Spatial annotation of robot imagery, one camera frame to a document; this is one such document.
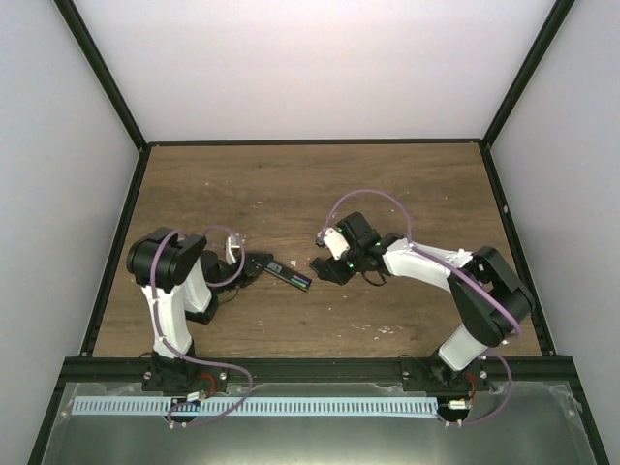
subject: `wooden floor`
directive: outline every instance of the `wooden floor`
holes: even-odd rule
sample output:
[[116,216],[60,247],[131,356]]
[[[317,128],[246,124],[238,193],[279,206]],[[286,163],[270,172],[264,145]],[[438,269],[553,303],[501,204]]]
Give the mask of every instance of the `wooden floor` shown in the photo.
[[[414,216],[414,239],[446,249],[482,245],[510,256],[474,144],[155,147],[116,272],[95,355],[150,351],[146,301],[125,268],[129,246],[158,227],[200,233],[227,225],[253,251],[314,278],[327,256],[314,246],[333,204],[358,188],[381,189]],[[404,233],[405,220],[383,198],[345,202],[337,218],[361,211],[379,233]],[[209,240],[222,243],[215,233]],[[415,357],[430,355],[460,320],[451,296],[406,278],[373,288],[359,276],[344,287],[315,279],[305,294],[262,275],[223,305],[210,325],[189,323],[203,357]],[[529,319],[507,355],[538,355]]]

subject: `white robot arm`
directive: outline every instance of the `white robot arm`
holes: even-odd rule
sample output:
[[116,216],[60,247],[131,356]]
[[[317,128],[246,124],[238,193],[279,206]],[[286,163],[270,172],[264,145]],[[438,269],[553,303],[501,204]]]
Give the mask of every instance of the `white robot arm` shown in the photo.
[[421,244],[412,248],[406,238],[393,233],[380,238],[359,212],[336,226],[327,229],[317,241],[331,254],[326,261],[311,262],[319,278],[344,285],[358,272],[377,271],[387,276],[418,279],[452,294],[463,324],[431,356],[438,361],[435,374],[442,381],[455,377],[489,347],[497,347],[512,332],[512,325],[447,267],[424,255],[458,268],[476,282],[492,284],[489,293],[517,321],[534,307],[532,295],[495,249],[483,247],[472,253]]
[[[127,268],[140,285],[150,309],[155,333],[153,352],[161,357],[178,358],[158,337],[153,312],[155,303],[150,282],[150,271],[155,252],[171,230],[160,228],[143,237],[131,247]],[[163,249],[155,270],[159,325],[166,340],[180,353],[192,355],[194,344],[186,320],[208,323],[217,310],[218,300],[206,286],[202,272],[201,253],[206,246],[202,235],[172,238]]]

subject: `enclosure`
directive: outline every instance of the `enclosure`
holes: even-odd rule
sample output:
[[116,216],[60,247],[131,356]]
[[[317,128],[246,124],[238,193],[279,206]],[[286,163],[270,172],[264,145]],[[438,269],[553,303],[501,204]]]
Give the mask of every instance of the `enclosure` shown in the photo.
[[[169,402],[170,419],[178,389],[150,357],[157,327],[127,266],[131,246],[162,227],[202,234],[225,225],[248,252],[273,254],[313,280],[301,292],[263,272],[218,295],[208,325],[188,322],[198,359],[247,368],[267,390],[282,384],[283,398],[331,384],[343,384],[348,401],[364,386],[395,387],[414,404],[415,393],[429,402],[463,394],[417,371],[462,323],[450,292],[396,276],[373,286],[357,275],[340,286],[310,267],[329,256],[315,244],[324,223],[355,211],[381,235],[406,234],[399,207],[381,196],[358,194],[329,213],[358,189],[401,202],[416,243],[497,249],[533,295],[521,336],[498,348],[508,373],[490,359],[468,371],[488,390],[479,414],[487,407],[495,415],[503,389],[516,386],[514,400],[483,429],[447,433],[454,444],[510,431],[532,453],[516,448],[518,463],[620,456],[608,388],[617,381],[609,366],[618,268],[609,251],[620,167],[609,154],[617,151],[620,10],[610,1],[574,3],[13,2],[1,43],[2,140],[15,154],[0,186],[9,225],[2,366],[11,374],[2,398],[12,399],[1,408],[16,417],[0,435],[7,463],[87,460],[96,448],[79,447],[80,435],[92,428],[104,431],[108,460],[164,456],[165,439],[148,451],[106,447],[166,433],[156,421],[78,418],[73,404],[85,389],[102,398],[119,389],[146,395],[161,382],[156,395]],[[223,257],[226,236],[207,240]],[[221,376],[217,392],[246,383],[204,374]],[[475,393],[473,382],[466,394],[473,401]],[[136,400],[125,400],[133,408]],[[255,401],[264,401],[260,393]],[[229,427],[286,435],[290,453],[303,448],[299,431],[324,444],[335,437],[330,428],[351,430],[342,444],[305,449],[304,459],[325,463],[328,450],[346,455],[340,448],[359,440],[349,419],[232,418]],[[407,426],[427,438],[420,446],[428,450],[415,448],[427,460],[456,453],[438,452],[448,436],[436,422],[366,424],[359,434],[375,440],[349,456],[356,463],[378,459],[381,448],[395,462],[411,457]],[[198,431],[170,445],[194,450],[205,438]],[[227,431],[209,430],[223,448],[211,452],[222,463],[249,460],[243,451],[228,455]],[[555,449],[549,434],[573,446]],[[492,443],[470,459],[498,458],[503,443]],[[276,453],[266,441],[255,446],[261,460]]]

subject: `purple cable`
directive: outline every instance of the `purple cable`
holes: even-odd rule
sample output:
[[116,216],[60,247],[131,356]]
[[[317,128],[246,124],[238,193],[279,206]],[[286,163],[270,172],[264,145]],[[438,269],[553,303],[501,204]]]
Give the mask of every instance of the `purple cable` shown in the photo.
[[514,328],[514,332],[516,333],[517,336],[521,335],[521,326],[519,325],[519,322],[511,315],[511,313],[504,307],[504,305],[502,305],[495,298],[493,298],[493,296],[490,295],[487,291],[485,291],[476,281],[474,281],[472,278],[467,276],[457,267],[453,266],[451,263],[448,263],[438,257],[430,255],[427,252],[424,252],[423,250],[420,250],[417,247],[416,243],[412,240],[413,220],[411,218],[411,215],[409,214],[407,209],[403,206],[403,204],[397,199],[395,199],[394,197],[392,197],[390,194],[387,194],[383,191],[378,191],[376,189],[357,189],[348,194],[345,194],[344,196],[340,198],[339,201],[336,202],[336,204],[333,206],[331,211],[329,211],[329,214],[327,215],[327,219],[325,220],[325,224],[323,225],[323,228],[319,232],[318,236],[320,238],[323,238],[323,236],[325,235],[326,229],[329,225],[329,222],[331,221],[331,217],[333,216],[336,209],[340,206],[340,204],[344,200],[348,199],[350,196],[354,196],[356,194],[364,194],[364,193],[377,194],[379,196],[385,197],[386,199],[394,203],[398,208],[400,208],[400,210],[405,215],[405,218],[407,219],[407,240],[409,241],[409,244],[412,250],[416,252],[417,254],[430,260],[431,262],[434,262],[435,264],[438,264],[444,267],[449,272],[454,273],[456,276],[458,276],[465,284],[467,284],[470,288],[472,288],[478,295],[480,295],[484,300],[486,300],[489,304],[491,304],[493,308],[495,308],[498,312],[500,312],[504,318],[506,318],[506,320]]
[[241,274],[241,271],[243,271],[243,266],[245,265],[245,247],[243,247],[243,239],[241,239],[241,236],[237,234],[236,232],[234,232],[232,229],[227,228],[226,226],[220,226],[220,225],[209,226],[206,230],[204,230],[204,235],[206,235],[209,231],[213,231],[213,230],[220,230],[230,235],[235,235],[239,239],[239,248],[241,249],[241,262],[239,263],[239,268],[229,279],[226,279],[220,283],[209,283],[209,282],[206,283],[206,285],[210,286],[211,288],[221,288],[223,286],[226,286],[227,284],[230,284],[232,281],[234,281],[239,276],[239,274]]
[[[494,419],[495,417],[497,417],[498,415],[500,415],[500,413],[506,408],[506,406],[508,405],[509,401],[511,400],[512,397],[512,391],[514,388],[514,383],[512,381],[512,372],[511,372],[511,368],[508,365],[508,362],[502,357],[502,356],[497,356],[495,354],[492,355],[492,357],[496,357],[498,360],[500,360],[500,362],[504,365],[504,368],[506,368],[506,375],[508,376],[508,388],[506,390],[506,396],[504,397],[504,400],[502,401],[502,403],[500,404],[500,406],[495,409],[493,412],[491,412],[490,414],[482,417],[482,418],[476,418],[473,419],[471,421],[463,421],[461,423],[461,427],[462,426],[475,426],[477,424],[483,423],[489,419]],[[439,421],[446,423],[446,424],[450,424],[449,421],[446,421],[445,419],[443,419],[439,414],[437,414],[437,418],[439,419]]]
[[336,202],[336,204],[333,206],[333,208],[331,209],[331,211],[327,215],[327,219],[325,220],[325,224],[323,225],[323,228],[319,232],[319,237],[321,239],[323,239],[323,236],[326,233],[327,227],[329,226],[329,222],[331,221],[331,217],[336,212],[336,210],[338,209],[340,204],[342,202],[344,202],[346,199],[348,199],[349,197],[355,196],[357,194],[376,194],[378,196],[385,197],[386,199],[388,199],[389,201],[394,203],[398,208],[400,208],[400,210],[403,212],[403,215],[405,215],[405,219],[407,220],[407,232],[408,232],[407,237],[409,238],[409,242],[412,242],[412,240],[411,240],[411,230],[413,228],[413,225],[412,225],[411,215],[407,212],[407,208],[405,208],[402,205],[402,203],[400,203],[397,199],[392,197],[390,194],[388,194],[386,192],[383,192],[383,191],[378,191],[377,189],[356,189],[354,191],[351,191],[349,194],[345,194],[344,196],[342,196],[340,198],[340,200]]
[[[219,228],[219,229],[223,229],[224,227],[211,227],[209,229],[207,229],[208,231],[210,229],[214,229],[214,228]],[[170,242],[170,240],[177,234],[182,233],[181,230],[174,230],[172,232],[169,232],[166,237],[164,237],[164,239],[162,240],[162,243],[159,245],[159,247],[157,248],[157,251],[155,252],[155,257],[153,258],[153,264],[151,265],[151,273],[150,273],[150,285],[151,285],[151,290],[153,292],[153,321],[155,322],[155,330],[157,331],[157,336],[159,338],[161,338],[162,343],[164,344],[164,346],[166,346],[166,348],[171,351],[173,354],[175,354],[176,356],[190,361],[192,363],[195,363],[197,365],[202,365],[202,366],[210,366],[210,367],[216,367],[216,368],[228,368],[234,371],[238,371],[242,374],[244,374],[247,379],[248,379],[248,393],[244,396],[242,396],[238,402],[236,402],[234,405],[232,405],[229,409],[225,410],[224,412],[222,412],[221,414],[215,416],[215,417],[211,417],[208,419],[204,419],[204,420],[199,420],[199,421],[191,421],[189,423],[177,423],[172,421],[171,419],[171,415],[172,412],[174,412],[174,407],[171,407],[170,410],[168,411],[168,421],[170,422],[170,425],[172,427],[174,427],[175,425],[178,424],[185,424],[186,426],[200,426],[202,424],[207,424],[207,423],[212,423],[213,421],[217,421],[218,419],[222,419],[225,416],[227,416],[228,414],[230,414],[231,412],[233,412],[234,410],[236,410],[237,408],[239,408],[241,406],[241,404],[243,404],[243,402],[245,402],[248,397],[250,396],[250,394],[252,393],[252,389],[254,388],[254,378],[252,377],[252,374],[246,370],[245,368],[243,368],[242,366],[238,366],[238,365],[233,365],[231,363],[221,363],[219,361],[206,361],[206,360],[200,360],[199,358],[193,358],[192,356],[186,356],[185,354],[183,354],[182,352],[179,352],[170,342],[168,342],[166,340],[166,335],[164,334],[164,332],[162,331],[162,322],[159,319],[159,304],[157,301],[157,286],[155,283],[155,270],[157,269],[157,263],[159,262],[160,258],[162,257],[162,253],[164,252],[164,248],[166,247],[166,245]],[[243,250],[243,245],[241,245],[241,266],[239,267],[239,269],[241,269],[243,267],[243,259],[245,258],[245,254],[244,254],[244,250]]]

